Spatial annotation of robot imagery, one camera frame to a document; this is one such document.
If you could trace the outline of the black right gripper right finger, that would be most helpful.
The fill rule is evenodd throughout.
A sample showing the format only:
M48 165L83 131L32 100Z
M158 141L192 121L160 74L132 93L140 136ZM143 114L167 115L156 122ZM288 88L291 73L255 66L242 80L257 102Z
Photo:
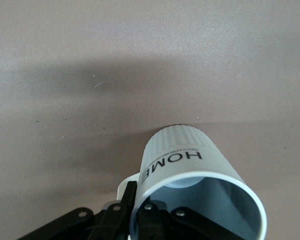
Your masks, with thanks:
M230 231L188 207L168 211L146 201L136 213L135 240L229 240Z

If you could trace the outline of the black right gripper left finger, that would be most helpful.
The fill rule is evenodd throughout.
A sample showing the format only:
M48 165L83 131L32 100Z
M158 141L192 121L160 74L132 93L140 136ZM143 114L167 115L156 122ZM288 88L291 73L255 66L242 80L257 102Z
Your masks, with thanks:
M137 182L129 181L120 200L108 202L97 214L76 208L22 236L21 240L127 240Z

